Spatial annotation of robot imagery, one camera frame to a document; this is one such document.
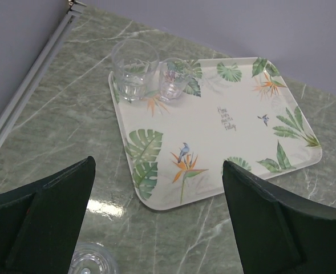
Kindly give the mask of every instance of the clear glass tumbler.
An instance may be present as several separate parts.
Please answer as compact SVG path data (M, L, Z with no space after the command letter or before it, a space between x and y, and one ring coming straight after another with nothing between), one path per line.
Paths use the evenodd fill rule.
M191 66L179 58L168 58L160 64L160 100L170 102L177 99L191 81Z
M142 99L159 65L157 51L144 41L126 39L113 47L111 56L121 96L130 101Z
M101 245L77 243L68 274L119 274L112 255Z

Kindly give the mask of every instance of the wall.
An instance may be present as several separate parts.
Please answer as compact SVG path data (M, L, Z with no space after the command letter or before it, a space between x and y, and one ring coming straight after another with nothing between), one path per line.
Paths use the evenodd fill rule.
M0 1L0 115L67 10L67 0Z
M83 0L336 94L336 0Z

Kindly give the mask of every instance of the marble surface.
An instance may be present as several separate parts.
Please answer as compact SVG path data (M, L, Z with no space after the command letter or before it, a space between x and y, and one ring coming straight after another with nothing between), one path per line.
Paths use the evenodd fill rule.
M151 43L162 59L226 57L87 8L0 149L0 193L92 155L96 178L80 240L107 247L121 273L242 273L224 195L153 212L135 194L107 82L113 45L132 37ZM336 96L285 81L323 158L270 181L336 207Z

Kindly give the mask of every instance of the bird of paradise flower print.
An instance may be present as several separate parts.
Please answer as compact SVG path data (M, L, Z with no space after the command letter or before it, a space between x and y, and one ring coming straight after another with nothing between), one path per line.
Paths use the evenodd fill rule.
M175 158L175 160L173 160L173 163L180 169L177 172L177 174L175 175L175 177L173 179L173 183L177 182L179 180L180 176L183 174L182 185L181 185L181 194L180 194L180 204L182 204L183 203L184 184L186 182L186 179L195 177L198 174L201 174L202 172L207 171L207 170L197 170L197 169L195 169L197 159L198 159L198 155L196 155L196 157L194 157L194 152L192 154L189 154L189 147L186 143L184 143L184 148L182 148L180 150L180 153L178 154L178 156L176 154L174 154L173 152L171 152L171 154Z
M151 109L151 117L154 116L155 107L158 107L161 113L163 113L161 108L166 110L167 113L169 113L164 103L162 101L159 101L159 91L157 90L148 92L145 95L145 98L143 99L143 101L147 101L147 110L149 110L149 108Z
M258 91L260 94L260 99L272 97L273 95L279 95L280 87L286 87L284 84L274 80L271 76L268 77L267 73L264 73L264 77L266 81L262 81L261 79L257 79L254 77L257 85L254 88L254 91Z

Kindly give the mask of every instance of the white tray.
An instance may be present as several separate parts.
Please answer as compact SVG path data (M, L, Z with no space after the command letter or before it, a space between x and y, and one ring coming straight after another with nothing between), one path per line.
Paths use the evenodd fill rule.
M272 63L189 62L195 78L172 104L157 99L158 72L138 102L120 100L109 75L133 183L145 205L165 210L223 193L225 159L263 179L320 161L321 146ZM178 164L183 143L189 152Z

